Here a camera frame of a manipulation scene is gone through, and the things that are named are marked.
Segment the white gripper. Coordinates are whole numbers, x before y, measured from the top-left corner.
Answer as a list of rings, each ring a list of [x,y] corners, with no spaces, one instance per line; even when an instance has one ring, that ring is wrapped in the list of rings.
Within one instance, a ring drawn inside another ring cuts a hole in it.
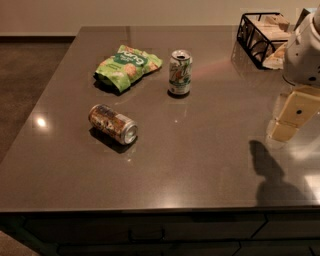
[[[320,109],[320,18],[308,14],[289,38],[283,76],[292,84],[304,84],[281,94],[269,123],[269,137],[289,141]]]

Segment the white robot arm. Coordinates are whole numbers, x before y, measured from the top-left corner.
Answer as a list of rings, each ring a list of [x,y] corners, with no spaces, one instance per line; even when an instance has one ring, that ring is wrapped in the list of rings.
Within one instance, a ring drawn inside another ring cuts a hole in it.
[[[292,85],[280,94],[267,129],[276,141],[289,141],[320,109],[320,7],[290,36],[284,52],[283,78]]]

